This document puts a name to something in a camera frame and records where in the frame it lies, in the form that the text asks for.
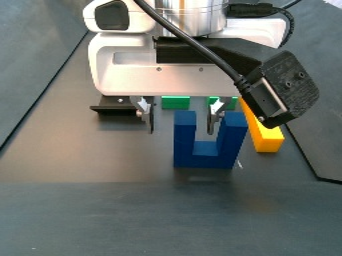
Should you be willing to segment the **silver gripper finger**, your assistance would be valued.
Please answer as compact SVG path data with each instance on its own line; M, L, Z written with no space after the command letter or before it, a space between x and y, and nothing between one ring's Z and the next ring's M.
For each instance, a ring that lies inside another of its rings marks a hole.
M208 112L207 112L207 134L214 134L214 126L224 115L228 104L231 103L230 97L211 96L207 100Z

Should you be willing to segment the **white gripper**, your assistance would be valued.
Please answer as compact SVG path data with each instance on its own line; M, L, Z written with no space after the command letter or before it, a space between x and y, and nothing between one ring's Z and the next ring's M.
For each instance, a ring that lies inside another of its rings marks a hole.
M251 43L275 48L285 37L281 18L233 19L224 14L230 0L144 0L179 29L200 39ZM154 105L143 96L235 96L231 78L212 64L180 56L159 59L156 41L171 33L134 0L94 0L83 9L87 28L95 33L88 61L96 89L106 96L131 96L136 116L154 132Z

